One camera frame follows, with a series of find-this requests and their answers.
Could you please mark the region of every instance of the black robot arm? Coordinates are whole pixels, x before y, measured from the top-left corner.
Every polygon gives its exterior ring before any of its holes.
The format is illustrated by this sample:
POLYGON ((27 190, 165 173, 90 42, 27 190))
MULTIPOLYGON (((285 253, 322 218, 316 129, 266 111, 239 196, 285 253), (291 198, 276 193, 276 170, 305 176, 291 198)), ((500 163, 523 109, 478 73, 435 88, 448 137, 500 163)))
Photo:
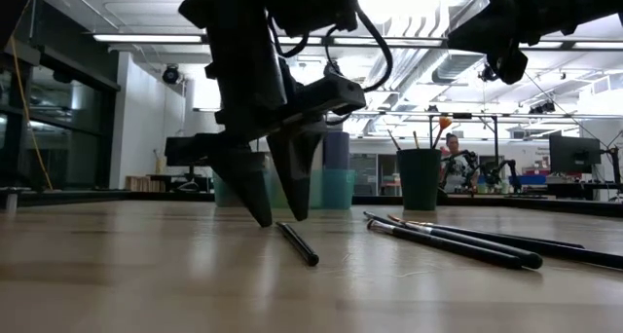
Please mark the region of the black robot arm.
POLYGON ((489 1, 448 35, 448 47, 487 55, 489 68, 506 84, 524 76, 528 58, 519 51, 520 43, 535 45, 556 31, 570 35, 579 24, 623 12, 620 0, 489 1))
POLYGON ((454 168, 455 159, 457 157, 465 157, 465 160, 467 161, 467 164, 471 168, 471 170, 469 171, 469 173, 465 177, 465 184, 464 184, 466 187, 468 187, 468 189, 471 189, 471 187, 472 187, 471 186, 471 179, 474 176, 474 173, 476 172, 478 167, 476 166, 476 163, 475 163, 476 153, 470 152, 468 150, 460 151, 460 152, 455 153, 455 154, 453 154, 451 156, 445 157, 445 158, 443 158, 441 160, 442 163, 446 163, 446 166, 444 167, 444 175, 443 175, 443 177, 441 179, 441 182, 439 183, 439 187, 441 187, 441 189, 444 189, 446 187, 446 183, 448 182, 448 176, 450 175, 450 172, 454 168))
POLYGON ((328 112, 345 116, 364 108, 364 92, 386 81, 392 59, 385 40, 357 0, 185 0, 179 13, 205 30, 212 55, 205 74, 218 82, 221 110, 215 119, 225 130, 197 134, 175 149, 166 147, 167 157, 207 162, 266 227, 272 224, 272 214, 262 170, 264 154, 252 152, 249 145, 266 136, 290 209, 297 220, 306 219, 312 159, 327 132, 325 116, 328 112), (387 59, 383 78, 366 89, 336 72, 307 86, 297 84, 279 56, 300 52, 318 29, 352 31, 357 17, 387 59), (275 24, 287 36, 300 37, 300 44, 282 51, 275 24))
POLYGON ((516 165, 517 163, 514 160, 505 160, 505 161, 502 161, 499 164, 499 166, 492 169, 491 171, 485 171, 485 178, 487 180, 487 184, 490 186, 494 186, 494 185, 501 183, 502 181, 500 177, 501 171, 505 166, 508 166, 510 168, 510 176, 511 176, 510 183, 511 183, 511 186, 513 186, 513 192, 515 194, 521 193, 522 183, 519 179, 519 176, 517 176, 516 165))

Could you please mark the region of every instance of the camera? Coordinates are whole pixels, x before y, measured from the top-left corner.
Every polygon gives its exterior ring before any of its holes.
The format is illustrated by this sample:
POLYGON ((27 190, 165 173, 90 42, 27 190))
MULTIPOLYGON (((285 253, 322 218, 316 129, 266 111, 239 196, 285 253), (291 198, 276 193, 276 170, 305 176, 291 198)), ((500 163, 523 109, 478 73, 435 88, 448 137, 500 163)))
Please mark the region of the camera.
POLYGON ((166 70, 163 73, 163 81, 169 85, 179 85, 184 80, 184 76, 178 70, 177 64, 170 64, 166 66, 166 70))

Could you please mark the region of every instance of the computer monitor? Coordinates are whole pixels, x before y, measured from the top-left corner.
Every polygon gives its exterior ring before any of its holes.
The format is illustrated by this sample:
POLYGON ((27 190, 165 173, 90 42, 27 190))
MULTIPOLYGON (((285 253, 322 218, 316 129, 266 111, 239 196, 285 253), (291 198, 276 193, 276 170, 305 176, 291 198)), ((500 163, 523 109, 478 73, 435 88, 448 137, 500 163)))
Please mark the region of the computer monitor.
POLYGON ((592 173, 602 163, 600 141, 593 138, 550 136, 549 154, 552 172, 592 173))
POLYGON ((168 137, 166 139, 165 155, 168 167, 207 167, 205 160, 191 161, 177 152, 193 141, 193 137, 168 137))

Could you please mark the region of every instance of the yellow cable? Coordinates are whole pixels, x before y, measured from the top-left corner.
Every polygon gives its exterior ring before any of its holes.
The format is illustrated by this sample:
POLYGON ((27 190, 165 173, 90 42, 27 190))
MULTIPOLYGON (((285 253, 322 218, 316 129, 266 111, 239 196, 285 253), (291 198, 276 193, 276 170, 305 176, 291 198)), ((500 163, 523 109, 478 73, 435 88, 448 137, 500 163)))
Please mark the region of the yellow cable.
POLYGON ((41 166, 41 170, 43 170, 43 173, 46 176, 46 181, 48 182, 48 188, 50 188, 50 190, 53 191, 54 188, 52 187, 52 181, 50 180, 50 176, 48 175, 48 171, 46 170, 46 165, 43 164, 43 158, 41 157, 41 152, 39 151, 39 145, 37 144, 37 137, 35 136, 35 130, 32 129, 32 126, 30 125, 30 112, 28 111, 28 103, 26 102, 26 94, 23 90, 23 84, 21 83, 21 74, 19 72, 18 49, 16 48, 16 40, 13 36, 11 37, 11 48, 13 49, 13 61, 16 67, 16 74, 18 75, 19 94, 21 96, 21 102, 23 104, 23 114, 24 114, 24 117, 26 118, 26 124, 30 128, 30 133, 32 134, 32 143, 35 146, 35 152, 37 152, 39 165, 41 166))

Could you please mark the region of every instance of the blue object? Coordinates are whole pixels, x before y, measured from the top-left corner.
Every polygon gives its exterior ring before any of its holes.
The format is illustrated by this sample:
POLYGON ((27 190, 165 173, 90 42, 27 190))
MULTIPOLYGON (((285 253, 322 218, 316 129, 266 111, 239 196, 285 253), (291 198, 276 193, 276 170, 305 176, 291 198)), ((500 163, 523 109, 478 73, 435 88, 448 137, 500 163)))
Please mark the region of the blue object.
POLYGON ((519 176, 519 181, 522 185, 544 185, 547 181, 545 175, 526 175, 519 176))
POLYGON ((328 132, 324 137, 322 160, 326 169, 348 170, 350 136, 346 132, 328 132))

